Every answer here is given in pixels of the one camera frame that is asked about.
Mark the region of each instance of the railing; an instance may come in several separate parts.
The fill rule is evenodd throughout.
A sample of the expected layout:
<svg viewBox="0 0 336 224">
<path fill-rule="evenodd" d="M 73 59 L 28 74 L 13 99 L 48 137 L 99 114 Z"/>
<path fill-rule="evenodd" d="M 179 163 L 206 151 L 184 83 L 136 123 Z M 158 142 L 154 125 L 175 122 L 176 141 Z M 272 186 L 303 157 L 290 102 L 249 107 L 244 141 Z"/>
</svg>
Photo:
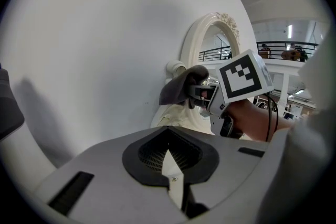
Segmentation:
<svg viewBox="0 0 336 224">
<path fill-rule="evenodd" d="M 232 53 L 230 46 L 201 51 L 198 55 L 199 62 L 226 60 L 231 58 Z"/>
<path fill-rule="evenodd" d="M 312 57 L 317 47 L 318 44 L 299 41 L 257 42 L 258 53 L 264 59 L 305 62 Z"/>
</svg>

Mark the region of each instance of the white curved backdrop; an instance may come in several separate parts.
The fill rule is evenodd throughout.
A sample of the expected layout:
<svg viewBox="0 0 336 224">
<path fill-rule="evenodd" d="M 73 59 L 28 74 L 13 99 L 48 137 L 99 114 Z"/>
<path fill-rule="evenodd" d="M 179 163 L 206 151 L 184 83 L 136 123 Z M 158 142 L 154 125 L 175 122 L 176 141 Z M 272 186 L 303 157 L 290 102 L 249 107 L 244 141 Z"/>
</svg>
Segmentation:
<svg viewBox="0 0 336 224">
<path fill-rule="evenodd" d="M 188 29 L 210 12 L 234 18 L 241 51 L 255 48 L 240 0 L 12 0 L 0 61 L 51 162 L 149 128 L 165 65 L 180 58 Z"/>
</svg>

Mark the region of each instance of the black strip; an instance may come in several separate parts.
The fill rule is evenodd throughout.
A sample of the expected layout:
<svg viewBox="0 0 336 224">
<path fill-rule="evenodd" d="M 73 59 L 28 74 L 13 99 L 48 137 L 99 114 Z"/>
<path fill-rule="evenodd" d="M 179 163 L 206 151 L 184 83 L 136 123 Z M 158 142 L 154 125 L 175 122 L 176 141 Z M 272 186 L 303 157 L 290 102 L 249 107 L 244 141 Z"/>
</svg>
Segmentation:
<svg viewBox="0 0 336 224">
<path fill-rule="evenodd" d="M 241 153 L 245 153 L 245 154 L 260 157 L 260 158 L 263 157 L 265 153 L 265 151 L 254 150 L 248 147 L 241 147 L 240 149 L 238 149 L 238 151 Z"/>
<path fill-rule="evenodd" d="M 66 216 L 75 205 L 84 190 L 88 187 L 94 175 L 79 172 L 72 180 L 60 191 L 60 193 L 49 203 L 49 206 Z"/>
<path fill-rule="evenodd" d="M 185 184 L 183 186 L 181 211 L 184 212 L 187 217 L 191 219 L 207 212 L 208 210 L 209 209 L 204 204 L 195 202 L 194 195 L 190 189 L 190 185 Z"/>
</svg>

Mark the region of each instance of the white ornate mirror frame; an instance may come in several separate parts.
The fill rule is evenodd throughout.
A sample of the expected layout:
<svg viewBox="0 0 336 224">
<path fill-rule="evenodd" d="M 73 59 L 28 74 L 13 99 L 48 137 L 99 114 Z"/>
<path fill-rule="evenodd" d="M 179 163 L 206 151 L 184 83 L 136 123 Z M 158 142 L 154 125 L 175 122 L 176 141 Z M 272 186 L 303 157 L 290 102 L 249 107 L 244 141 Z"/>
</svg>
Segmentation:
<svg viewBox="0 0 336 224">
<path fill-rule="evenodd" d="M 197 65 L 198 55 L 202 46 L 205 33 L 212 25 L 216 25 L 220 30 L 223 31 L 224 35 L 229 41 L 232 56 L 236 56 L 240 53 L 239 31 L 234 19 L 225 13 L 209 13 L 198 19 L 191 26 L 186 35 L 180 58 L 180 61 L 185 64 L 186 68 Z M 158 110 L 152 121 L 151 127 L 157 126 L 159 118 L 161 118 L 164 113 L 163 110 L 165 109 L 162 108 Z M 210 132 L 210 122 L 201 119 L 198 109 L 190 110 L 185 106 L 183 110 L 180 110 L 180 113 L 184 114 L 180 116 L 180 119 L 184 119 L 183 122 L 185 122 L 186 119 L 190 121 L 186 124 L 187 126 L 185 127 L 193 126 L 192 129 L 194 130 L 206 133 Z"/>
</svg>

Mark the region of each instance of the person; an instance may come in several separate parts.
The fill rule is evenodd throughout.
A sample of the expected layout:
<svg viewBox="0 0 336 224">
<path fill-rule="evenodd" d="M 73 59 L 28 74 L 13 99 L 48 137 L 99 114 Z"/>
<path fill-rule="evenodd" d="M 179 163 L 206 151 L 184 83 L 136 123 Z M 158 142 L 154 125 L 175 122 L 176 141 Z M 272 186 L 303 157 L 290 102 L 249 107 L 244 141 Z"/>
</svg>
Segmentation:
<svg viewBox="0 0 336 224">
<path fill-rule="evenodd" d="M 291 43 L 290 48 L 300 52 L 300 62 L 305 62 L 306 60 L 308 60 L 308 55 L 301 46 Z"/>
<path fill-rule="evenodd" d="M 268 52 L 267 52 L 267 55 L 266 55 L 266 58 L 271 58 L 271 57 L 272 57 L 271 49 L 270 49 L 269 47 L 267 47 L 266 44 L 262 44 L 260 50 L 268 51 Z"/>
<path fill-rule="evenodd" d="M 253 140 L 265 141 L 268 130 L 268 111 L 253 105 L 247 99 L 231 103 L 227 113 L 234 120 L 234 127 L 241 130 Z M 268 136 L 268 142 L 274 135 L 276 124 L 276 113 L 272 113 L 271 127 Z M 277 130 L 290 128 L 293 123 L 279 117 Z"/>
</svg>

